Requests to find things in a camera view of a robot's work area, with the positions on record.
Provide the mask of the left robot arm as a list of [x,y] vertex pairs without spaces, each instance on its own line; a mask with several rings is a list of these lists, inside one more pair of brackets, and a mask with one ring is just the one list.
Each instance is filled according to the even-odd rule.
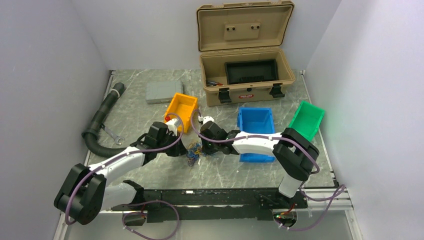
[[143,199],[144,188],[135,182],[125,180],[117,186],[111,182],[146,165],[159,153],[185,155],[187,150],[178,132],[183,126],[176,118],[165,123],[155,121],[148,133],[112,157],[89,166],[74,165],[54,199],[54,207],[65,213],[67,220],[87,225],[104,209]]

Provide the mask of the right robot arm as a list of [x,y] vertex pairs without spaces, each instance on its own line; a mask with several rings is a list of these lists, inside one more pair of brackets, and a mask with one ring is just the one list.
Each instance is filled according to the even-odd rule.
[[205,152],[225,155],[260,154],[276,159],[285,171],[278,192],[292,198],[310,177],[320,172],[317,158],[320,154],[309,140],[298,131],[287,127],[278,133],[248,133],[240,130],[225,131],[213,121],[204,121],[195,133],[203,140]]

